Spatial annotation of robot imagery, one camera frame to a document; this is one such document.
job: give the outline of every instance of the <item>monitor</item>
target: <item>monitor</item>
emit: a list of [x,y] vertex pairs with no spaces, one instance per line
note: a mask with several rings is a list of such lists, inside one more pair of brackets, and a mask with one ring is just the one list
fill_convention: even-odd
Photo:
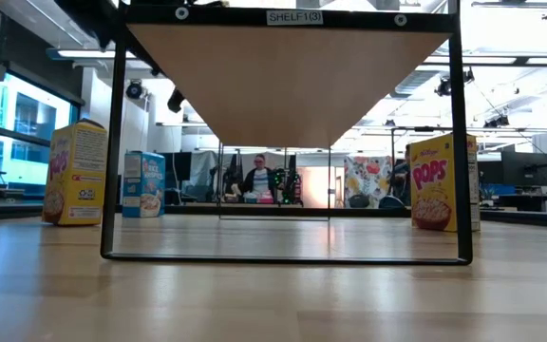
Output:
[[483,184],[503,184],[502,161],[479,161],[479,182]]
[[166,189],[180,188],[175,181],[175,171],[179,183],[191,177],[191,152],[160,153],[166,159]]
[[515,186],[547,186],[547,155],[501,152],[503,183]]

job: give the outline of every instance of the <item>yellow cereal box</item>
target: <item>yellow cereal box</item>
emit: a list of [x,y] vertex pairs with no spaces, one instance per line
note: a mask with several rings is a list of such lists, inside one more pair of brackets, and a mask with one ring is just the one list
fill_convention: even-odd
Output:
[[42,221],[56,225],[101,223],[107,134],[80,120],[52,134]]
[[[476,138],[467,137],[472,230],[481,228]],[[453,136],[447,134],[410,146],[411,217],[420,229],[457,231]]]

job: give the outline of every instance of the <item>person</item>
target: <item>person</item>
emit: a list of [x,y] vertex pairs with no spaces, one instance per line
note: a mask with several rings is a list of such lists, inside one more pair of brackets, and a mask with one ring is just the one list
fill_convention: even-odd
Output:
[[405,162],[394,167],[394,195],[406,206],[410,205],[410,145],[406,146]]
[[255,156],[255,168],[252,169],[241,186],[242,193],[252,193],[259,198],[271,196],[275,200],[275,181],[272,170],[265,166],[265,156]]

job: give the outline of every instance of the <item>shelf label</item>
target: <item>shelf label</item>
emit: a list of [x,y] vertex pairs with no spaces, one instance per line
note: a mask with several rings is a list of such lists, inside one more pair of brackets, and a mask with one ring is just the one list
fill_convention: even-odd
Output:
[[320,10],[268,10],[267,25],[324,25]]

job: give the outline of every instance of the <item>rice krispies cereal box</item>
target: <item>rice krispies cereal box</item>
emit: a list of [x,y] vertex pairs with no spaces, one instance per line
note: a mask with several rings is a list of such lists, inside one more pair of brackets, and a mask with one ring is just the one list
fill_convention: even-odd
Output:
[[163,215],[165,159],[155,153],[129,152],[123,162],[123,209],[125,218]]
[[[481,228],[476,138],[467,137],[472,231]],[[420,229],[456,232],[453,136],[447,134],[410,146],[411,217]]]
[[101,223],[107,133],[80,120],[52,134],[42,221],[56,225]]

